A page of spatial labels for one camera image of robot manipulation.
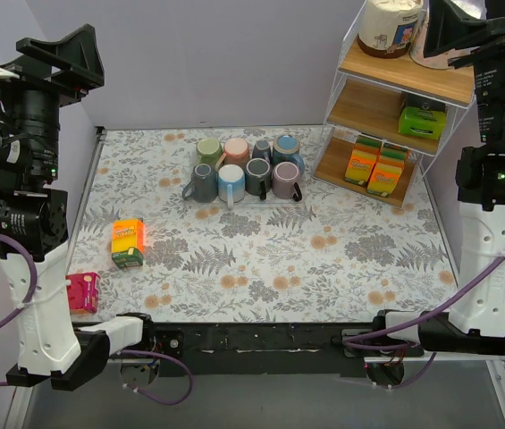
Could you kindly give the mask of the white and blue mug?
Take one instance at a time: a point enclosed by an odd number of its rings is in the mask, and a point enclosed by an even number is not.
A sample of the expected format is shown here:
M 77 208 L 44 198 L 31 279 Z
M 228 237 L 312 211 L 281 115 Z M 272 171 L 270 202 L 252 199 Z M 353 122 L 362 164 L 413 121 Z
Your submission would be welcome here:
M 245 174 L 236 164 L 227 164 L 218 171 L 218 197 L 230 210 L 245 197 Z

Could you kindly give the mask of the lilac mug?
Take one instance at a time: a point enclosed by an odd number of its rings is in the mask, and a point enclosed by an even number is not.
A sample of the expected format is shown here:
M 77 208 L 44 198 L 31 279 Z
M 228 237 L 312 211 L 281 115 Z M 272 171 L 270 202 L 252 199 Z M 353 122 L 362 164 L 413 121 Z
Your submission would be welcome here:
M 292 162 L 278 163 L 273 169 L 272 191 L 281 199 L 292 199 L 295 202 L 302 200 L 299 186 L 300 170 Z

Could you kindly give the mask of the dark grey mug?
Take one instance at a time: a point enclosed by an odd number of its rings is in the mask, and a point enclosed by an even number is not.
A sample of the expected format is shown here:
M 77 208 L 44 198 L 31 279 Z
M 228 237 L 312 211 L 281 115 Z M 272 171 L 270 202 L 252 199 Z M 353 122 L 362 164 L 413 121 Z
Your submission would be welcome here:
M 271 183 L 271 165 L 265 159 L 250 159 L 245 167 L 245 190 L 247 193 L 257 196 L 261 200 L 266 200 Z

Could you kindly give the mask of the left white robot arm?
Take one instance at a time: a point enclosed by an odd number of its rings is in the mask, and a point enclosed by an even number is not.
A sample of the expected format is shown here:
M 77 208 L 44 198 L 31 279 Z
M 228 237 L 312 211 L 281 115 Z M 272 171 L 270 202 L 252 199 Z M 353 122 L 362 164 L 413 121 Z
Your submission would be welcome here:
M 60 111 L 105 83 L 95 29 L 55 41 L 23 38 L 18 57 L 0 65 L 0 266 L 7 278 L 20 353 L 4 384 L 49 381 L 74 391 L 117 353 L 149 356 L 149 316 L 118 315 L 76 327 L 67 295 L 68 194 L 58 178 Z

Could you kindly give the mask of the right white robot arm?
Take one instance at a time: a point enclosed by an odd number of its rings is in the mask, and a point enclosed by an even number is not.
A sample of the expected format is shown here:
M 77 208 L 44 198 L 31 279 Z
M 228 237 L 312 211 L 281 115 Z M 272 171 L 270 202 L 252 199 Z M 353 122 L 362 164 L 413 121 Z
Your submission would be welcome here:
M 477 19 L 451 1 L 433 1 L 424 54 L 451 49 L 453 68 L 474 70 L 481 143 L 457 163 L 462 249 L 459 291 L 419 315 L 386 311 L 370 333 L 390 355 L 403 341 L 428 351 L 505 356 L 505 1 L 489 1 Z

